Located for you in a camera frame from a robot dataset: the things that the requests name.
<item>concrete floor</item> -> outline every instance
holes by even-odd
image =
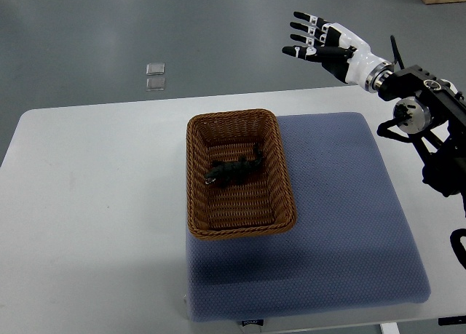
[[[299,10],[347,26],[376,55],[420,65],[466,91],[466,3],[420,0],[0,0],[0,162],[32,108],[341,85],[281,53]],[[166,89],[145,67],[165,62]],[[404,333],[463,333],[436,320]],[[380,333],[377,326],[322,333]]]

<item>blue cushion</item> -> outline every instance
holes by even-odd
[[[362,115],[279,116],[296,225],[202,241],[186,230],[193,321],[426,301],[430,286]]]

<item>toy crocodile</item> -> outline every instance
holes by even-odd
[[[237,185],[245,182],[246,178],[252,172],[261,167],[264,161],[264,155],[259,150],[259,145],[254,145],[254,154],[256,159],[248,161],[246,156],[241,156],[235,162],[213,161],[212,169],[204,175],[205,184],[220,183],[220,187],[227,187],[232,181]]]

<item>robotic arm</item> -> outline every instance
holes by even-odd
[[[379,125],[377,134],[404,143],[412,143],[424,162],[423,183],[444,196],[461,194],[466,210],[466,103],[461,92],[448,81],[438,79],[414,65],[405,68],[395,38],[392,48],[395,61],[377,57],[359,36],[338,23],[328,23],[321,17],[294,12],[305,23],[292,22],[291,27],[305,34],[291,34],[294,41],[305,46],[283,47],[287,55],[322,63],[325,70],[338,80],[356,83],[368,92],[377,92],[382,100],[400,100],[393,118]],[[394,72],[399,63],[401,70]],[[432,129],[448,122],[449,136],[443,142]],[[390,128],[398,128],[400,135]],[[433,145],[430,152],[424,140]],[[453,232],[451,246],[466,269],[466,251],[460,239],[466,229]]]

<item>wicker basket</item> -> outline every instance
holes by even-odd
[[[245,183],[226,188],[205,184],[214,160],[255,159],[261,169]],[[296,222],[296,207],[275,115],[262,109],[201,114],[186,133],[188,227],[199,239],[228,239],[285,232]]]

